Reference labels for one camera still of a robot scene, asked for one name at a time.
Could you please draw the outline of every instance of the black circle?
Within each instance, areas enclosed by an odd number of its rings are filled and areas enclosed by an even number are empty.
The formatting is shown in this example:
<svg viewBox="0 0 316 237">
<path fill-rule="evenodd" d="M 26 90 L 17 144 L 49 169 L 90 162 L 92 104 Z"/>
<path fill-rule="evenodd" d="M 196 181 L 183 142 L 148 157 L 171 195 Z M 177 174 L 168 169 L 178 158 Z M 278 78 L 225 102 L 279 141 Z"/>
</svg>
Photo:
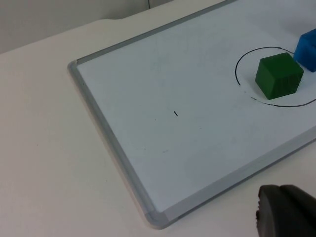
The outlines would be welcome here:
<svg viewBox="0 0 316 237">
<path fill-rule="evenodd" d="M 286 52 L 288 52 L 288 53 L 294 54 L 293 52 L 291 52 L 291 51 L 289 51 L 289 50 L 287 50 L 287 49 L 285 49 L 285 48 L 274 47 L 274 46 L 257 48 L 257 49 L 254 49 L 254 50 L 252 50 L 252 51 L 249 51 L 249 52 L 245 53 L 245 54 L 238 60 L 238 62 L 237 62 L 237 64 L 236 64 L 236 67 L 235 67 L 235 77 L 236 77 L 236 81 L 237 81 L 237 83 L 238 83 L 239 86 L 241 86 L 241 84 L 240 84 L 240 82 L 239 82 L 239 80 L 238 80 L 237 68 L 238 68 L 238 65 L 239 65 L 239 63 L 241 62 L 241 60 L 242 60 L 246 55 L 248 55 L 249 53 L 252 53 L 252 52 L 254 52 L 254 51 L 261 50 L 261 49 L 266 49 L 266 48 L 277 48 L 277 49 L 284 50 L 284 51 L 286 51 Z M 310 102 L 307 102 L 307 103 L 305 103 L 305 104 L 301 104 L 301 105 L 288 105 L 288 106 L 287 106 L 287 105 L 276 105 L 276 104 L 265 103 L 265 102 L 262 102 L 262 101 L 257 100 L 256 98 L 253 98 L 253 97 L 250 97 L 250 98 L 253 99 L 253 100 L 256 100 L 256 101 L 258 101 L 258 102 L 260 102 L 260 103 L 262 103 L 262 104 L 265 104 L 265 105 L 270 105 L 270 106 L 275 106 L 275 107 L 281 107 L 281 108 L 296 108 L 296 107 L 302 107 L 302 106 L 309 105 L 309 104 L 311 104 L 312 102 L 315 102 L 315 101 L 316 101 L 316 99 L 314 99 L 314 100 L 312 100 L 312 101 L 310 101 Z"/>
</svg>

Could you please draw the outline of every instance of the white table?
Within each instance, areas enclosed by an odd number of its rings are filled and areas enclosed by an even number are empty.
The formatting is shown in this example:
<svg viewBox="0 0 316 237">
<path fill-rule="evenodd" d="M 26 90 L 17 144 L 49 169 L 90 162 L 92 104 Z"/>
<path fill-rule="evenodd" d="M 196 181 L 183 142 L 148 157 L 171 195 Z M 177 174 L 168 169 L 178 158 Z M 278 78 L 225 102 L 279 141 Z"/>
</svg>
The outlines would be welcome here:
<svg viewBox="0 0 316 237">
<path fill-rule="evenodd" d="M 316 196 L 316 143 L 165 230 L 144 224 L 67 64 L 212 5 L 175 0 L 0 55 L 0 236 L 257 236 L 263 184 Z"/>
</svg>

